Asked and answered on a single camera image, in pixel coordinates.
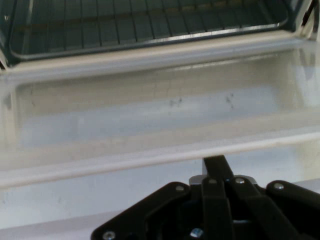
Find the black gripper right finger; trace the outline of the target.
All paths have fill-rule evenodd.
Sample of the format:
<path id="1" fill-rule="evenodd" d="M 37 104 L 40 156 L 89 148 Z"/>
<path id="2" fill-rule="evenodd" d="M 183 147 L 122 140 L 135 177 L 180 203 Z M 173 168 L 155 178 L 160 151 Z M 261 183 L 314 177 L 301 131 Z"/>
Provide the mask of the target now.
<path id="1" fill-rule="evenodd" d="M 318 240 L 320 195 L 274 180 L 266 188 L 236 177 L 223 155 L 214 157 L 214 176 L 226 186 L 231 209 L 259 226 L 268 240 Z"/>

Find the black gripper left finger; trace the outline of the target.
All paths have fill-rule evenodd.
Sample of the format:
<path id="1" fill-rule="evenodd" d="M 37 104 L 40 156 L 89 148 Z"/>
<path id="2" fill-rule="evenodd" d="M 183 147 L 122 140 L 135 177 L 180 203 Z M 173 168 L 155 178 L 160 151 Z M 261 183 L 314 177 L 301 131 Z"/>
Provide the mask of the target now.
<path id="1" fill-rule="evenodd" d="M 92 240 L 234 239 L 225 183 L 233 172 L 224 156 L 203 159 L 206 174 L 170 182 L 97 227 Z"/>

